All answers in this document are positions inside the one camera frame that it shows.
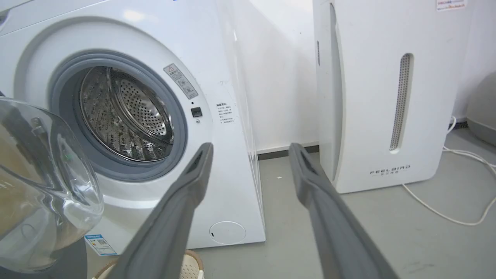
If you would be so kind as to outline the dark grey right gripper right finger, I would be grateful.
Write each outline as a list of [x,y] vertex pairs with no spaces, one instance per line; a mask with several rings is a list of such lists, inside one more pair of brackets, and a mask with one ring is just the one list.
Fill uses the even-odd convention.
[[325,279],[396,279],[397,273],[299,143],[289,147],[299,202],[308,210]]

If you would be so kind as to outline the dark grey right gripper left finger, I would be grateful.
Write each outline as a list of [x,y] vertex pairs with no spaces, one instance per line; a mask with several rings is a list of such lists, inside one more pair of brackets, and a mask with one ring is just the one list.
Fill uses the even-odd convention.
[[203,201],[213,161],[203,143],[149,214],[108,279],[179,279],[196,208]]

